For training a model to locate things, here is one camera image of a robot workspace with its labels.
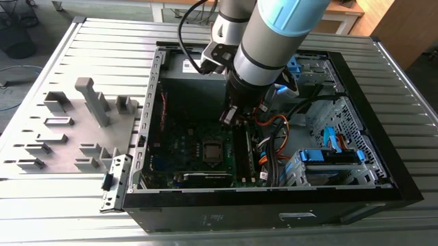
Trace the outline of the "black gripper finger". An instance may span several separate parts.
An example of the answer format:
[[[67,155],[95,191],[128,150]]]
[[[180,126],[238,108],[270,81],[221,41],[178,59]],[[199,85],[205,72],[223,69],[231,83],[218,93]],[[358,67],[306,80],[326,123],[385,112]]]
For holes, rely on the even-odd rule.
[[[229,126],[233,126],[235,124],[235,114],[238,111],[238,106],[231,105],[227,107],[223,111],[223,114],[221,116],[221,123]]]

